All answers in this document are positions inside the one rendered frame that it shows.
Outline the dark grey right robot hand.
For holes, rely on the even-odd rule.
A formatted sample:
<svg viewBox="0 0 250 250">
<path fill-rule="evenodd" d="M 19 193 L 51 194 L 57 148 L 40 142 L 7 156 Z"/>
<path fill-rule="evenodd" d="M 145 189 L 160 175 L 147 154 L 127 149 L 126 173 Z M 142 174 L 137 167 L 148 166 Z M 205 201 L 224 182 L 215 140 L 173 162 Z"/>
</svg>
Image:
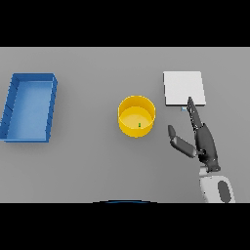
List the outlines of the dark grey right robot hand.
<svg viewBox="0 0 250 250">
<path fill-rule="evenodd" d="M 194 133 L 195 145 L 193 146 L 179 137 L 174 127 L 169 125 L 168 135 L 170 145 L 189 158 L 198 157 L 199 161 L 206 167 L 208 173 L 219 172 L 221 167 L 213 136 L 207 125 L 201 122 L 192 97 L 187 99 L 187 111 Z"/>
</svg>

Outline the yellow round bowl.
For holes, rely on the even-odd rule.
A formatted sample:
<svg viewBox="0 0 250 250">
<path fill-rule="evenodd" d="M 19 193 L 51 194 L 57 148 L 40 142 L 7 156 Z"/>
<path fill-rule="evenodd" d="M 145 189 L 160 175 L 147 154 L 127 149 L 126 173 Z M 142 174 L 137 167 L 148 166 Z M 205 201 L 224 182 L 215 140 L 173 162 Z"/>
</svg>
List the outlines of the yellow round bowl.
<svg viewBox="0 0 250 250">
<path fill-rule="evenodd" d="M 147 135 L 154 124 L 156 108 L 153 102 L 144 96 L 129 96 L 117 109 L 117 123 L 120 130 L 132 138 Z"/>
</svg>

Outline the flat pale square scale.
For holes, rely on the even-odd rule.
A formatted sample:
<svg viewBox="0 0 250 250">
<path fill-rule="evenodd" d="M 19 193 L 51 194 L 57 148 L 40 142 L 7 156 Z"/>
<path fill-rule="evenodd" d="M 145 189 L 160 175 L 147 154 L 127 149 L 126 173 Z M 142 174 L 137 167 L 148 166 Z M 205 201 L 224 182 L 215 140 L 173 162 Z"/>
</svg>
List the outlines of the flat pale square scale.
<svg viewBox="0 0 250 250">
<path fill-rule="evenodd" d="M 206 106 L 200 71 L 164 71 L 163 84 L 167 106 L 187 106 L 188 98 L 196 106 Z"/>
</svg>

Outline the blue rectangular tray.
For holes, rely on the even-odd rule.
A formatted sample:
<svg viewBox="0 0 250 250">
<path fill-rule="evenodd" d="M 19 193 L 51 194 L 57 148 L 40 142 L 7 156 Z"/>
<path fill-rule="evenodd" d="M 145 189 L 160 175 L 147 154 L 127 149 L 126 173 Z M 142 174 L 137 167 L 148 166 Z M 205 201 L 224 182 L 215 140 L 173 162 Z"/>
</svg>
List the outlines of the blue rectangular tray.
<svg viewBox="0 0 250 250">
<path fill-rule="evenodd" d="M 54 73 L 13 73 L 0 118 L 0 141 L 47 143 L 57 87 Z"/>
</svg>

